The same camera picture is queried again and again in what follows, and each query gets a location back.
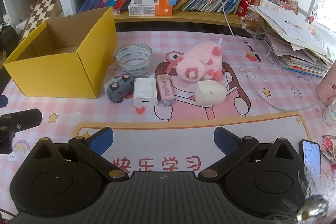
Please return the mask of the pink utility knife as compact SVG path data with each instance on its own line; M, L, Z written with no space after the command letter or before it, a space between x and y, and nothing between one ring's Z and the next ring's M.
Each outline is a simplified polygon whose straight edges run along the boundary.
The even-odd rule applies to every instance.
M170 76L167 74L157 76L157 87L160 99L164 106L170 106L174 102L174 93Z

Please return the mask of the checkered brown white box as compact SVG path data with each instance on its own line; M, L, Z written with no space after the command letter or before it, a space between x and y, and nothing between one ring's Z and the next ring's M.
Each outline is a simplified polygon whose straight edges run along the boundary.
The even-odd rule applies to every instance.
M60 0L38 0L30 17L26 21L21 41L29 36L29 34L45 20L57 17L61 9Z

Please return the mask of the lower white orange box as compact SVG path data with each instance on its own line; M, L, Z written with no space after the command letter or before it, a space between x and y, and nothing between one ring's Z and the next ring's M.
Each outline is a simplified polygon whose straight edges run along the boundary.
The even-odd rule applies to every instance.
M128 6L129 16L172 16L172 5Z

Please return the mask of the yellow cardboard box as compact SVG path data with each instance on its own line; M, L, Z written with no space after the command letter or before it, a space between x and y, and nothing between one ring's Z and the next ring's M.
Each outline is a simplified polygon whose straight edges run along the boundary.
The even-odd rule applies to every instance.
M110 7L42 22L4 66L27 97L97 98L117 45Z

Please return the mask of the pink plush pig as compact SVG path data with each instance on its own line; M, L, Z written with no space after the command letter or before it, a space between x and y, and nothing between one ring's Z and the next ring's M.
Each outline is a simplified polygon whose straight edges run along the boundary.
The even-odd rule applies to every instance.
M199 43L177 58L177 75L190 83L200 80L221 81L222 47L219 43Z

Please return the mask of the grey toy truck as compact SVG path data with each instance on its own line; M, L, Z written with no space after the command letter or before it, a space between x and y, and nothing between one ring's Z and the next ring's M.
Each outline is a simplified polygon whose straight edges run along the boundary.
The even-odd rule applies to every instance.
M112 103L121 103L125 96L133 93L133 89L134 78L127 73L104 84L104 92Z

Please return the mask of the clear packing tape roll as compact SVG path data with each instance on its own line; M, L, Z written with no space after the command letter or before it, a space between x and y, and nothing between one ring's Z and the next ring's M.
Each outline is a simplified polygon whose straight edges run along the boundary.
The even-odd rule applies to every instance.
M115 60L117 66L127 71L134 78L144 78L149 75L152 49L142 44L132 44L117 51Z

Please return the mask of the white foam block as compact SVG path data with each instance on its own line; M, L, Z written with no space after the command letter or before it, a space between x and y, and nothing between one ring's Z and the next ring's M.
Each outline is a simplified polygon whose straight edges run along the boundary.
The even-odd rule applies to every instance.
M213 80L197 82L197 87L194 92L196 104L204 107L223 103L226 95L226 88Z

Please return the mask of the stack of papers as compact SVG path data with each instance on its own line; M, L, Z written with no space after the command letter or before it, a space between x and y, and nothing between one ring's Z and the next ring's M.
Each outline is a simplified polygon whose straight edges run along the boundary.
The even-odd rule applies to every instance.
M294 11L269 1L248 7L259 16L265 41L284 69L319 78L325 76L335 60L333 40L327 40L321 30Z

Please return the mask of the black smartphone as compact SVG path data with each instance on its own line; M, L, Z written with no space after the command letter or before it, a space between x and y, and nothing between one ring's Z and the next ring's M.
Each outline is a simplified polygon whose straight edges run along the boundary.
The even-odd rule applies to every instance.
M309 174L317 181L321 176L321 151L318 143L302 139L299 144L299 153L308 168Z

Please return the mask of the white power adapter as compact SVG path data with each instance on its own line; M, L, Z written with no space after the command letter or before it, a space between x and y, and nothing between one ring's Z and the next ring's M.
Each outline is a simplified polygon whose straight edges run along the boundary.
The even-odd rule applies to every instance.
M133 103L136 107L149 107L157 105L157 84L155 78L148 77L135 79Z

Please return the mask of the black marker pen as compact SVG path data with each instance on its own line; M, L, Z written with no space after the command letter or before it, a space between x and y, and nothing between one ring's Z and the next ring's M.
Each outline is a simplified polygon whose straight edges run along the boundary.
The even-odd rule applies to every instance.
M258 55L258 53L252 48L252 46L246 41L246 39L243 39L243 42L245 43L245 45L249 48L249 50L253 53L253 55L256 57L256 59L261 62L261 58L260 56Z

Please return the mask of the silver bell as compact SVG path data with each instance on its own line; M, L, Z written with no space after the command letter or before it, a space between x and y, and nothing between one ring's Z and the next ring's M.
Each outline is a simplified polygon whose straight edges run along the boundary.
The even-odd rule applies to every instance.
M295 220L297 223L312 223L326 217L329 202L323 196L315 195L307 198L299 207Z

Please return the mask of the pink cartoon desk mat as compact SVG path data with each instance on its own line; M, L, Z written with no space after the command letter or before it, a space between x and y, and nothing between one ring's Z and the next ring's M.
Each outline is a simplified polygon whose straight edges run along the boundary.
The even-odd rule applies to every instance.
M96 99L27 97L10 81L3 94L7 106L2 114L39 109L38 127L17 132L13 151L1 156L1 208L11 214L17 209L9 187L18 168L40 138L66 143L90 136L103 127L113 130L113 144L104 157L127 174L134 171L199 173L223 157L214 143L214 129L222 126L238 136L249 135L271 143L287 138L294 148L302 139L324 144L335 127L323 120L325 105L315 92L318 77L287 71L281 67L264 40L243 38L261 58L259 62L240 36L201 32L120 32L118 47L143 44L153 50L150 73L173 73L177 57L206 41L219 42L223 50L224 78L228 89L224 102L197 106L195 83L171 76L175 100L172 105L136 107L133 97L112 103L105 93Z

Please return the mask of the pink cartoon cup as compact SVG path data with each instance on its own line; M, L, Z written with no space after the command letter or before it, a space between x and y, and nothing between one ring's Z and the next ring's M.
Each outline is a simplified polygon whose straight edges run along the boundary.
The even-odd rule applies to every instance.
M336 90L336 61L317 85L315 91L319 100L325 105L330 106L335 102Z

